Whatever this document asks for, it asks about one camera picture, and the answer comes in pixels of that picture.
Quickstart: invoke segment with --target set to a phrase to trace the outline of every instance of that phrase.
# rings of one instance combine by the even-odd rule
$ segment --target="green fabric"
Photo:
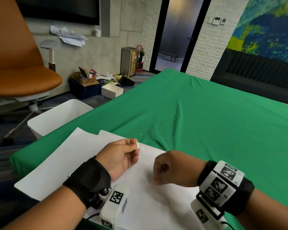
[[[27,175],[76,127],[137,138],[204,160],[224,160],[288,207],[286,104],[166,69],[19,150],[11,157],[14,170]],[[225,217],[242,229],[233,216]]]

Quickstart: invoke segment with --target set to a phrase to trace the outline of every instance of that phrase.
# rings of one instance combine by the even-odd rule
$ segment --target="white brick wall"
[[[211,0],[186,73],[210,80],[249,0]],[[162,0],[147,0],[142,45],[144,69],[149,70]],[[208,24],[209,16],[226,18],[224,26]]]

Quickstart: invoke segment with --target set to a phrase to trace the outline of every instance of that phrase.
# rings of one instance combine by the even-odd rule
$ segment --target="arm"
[[[122,139],[107,144],[96,160],[117,180],[138,162],[137,139]],[[2,230],[73,230],[80,223],[86,207],[78,196],[62,185],[29,211],[19,216]]]
[[[206,165],[206,161],[179,151],[159,155],[154,163],[154,183],[174,183],[194,187]],[[288,229],[288,208],[255,189],[237,220],[247,230]]]

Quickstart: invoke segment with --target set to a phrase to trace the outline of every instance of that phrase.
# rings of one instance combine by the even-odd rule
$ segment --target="forearm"
[[[288,208],[255,189],[237,220],[246,230],[286,230],[288,229]]]
[[[85,214],[85,205],[61,186],[2,230],[73,230]]]

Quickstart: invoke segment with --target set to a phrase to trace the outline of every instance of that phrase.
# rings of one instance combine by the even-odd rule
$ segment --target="chair base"
[[[23,110],[23,111],[14,111],[14,112],[9,112],[6,115],[19,115],[19,114],[24,114],[27,113],[27,115],[21,119],[14,128],[12,128],[8,133],[6,133],[2,139],[2,144],[3,146],[11,146],[14,143],[14,140],[11,138],[11,135],[25,122],[27,122],[32,116],[34,115],[40,115],[42,114],[42,110],[50,110],[54,107],[45,107],[45,108],[39,108],[38,107],[38,100],[34,100],[29,102],[28,110]]]

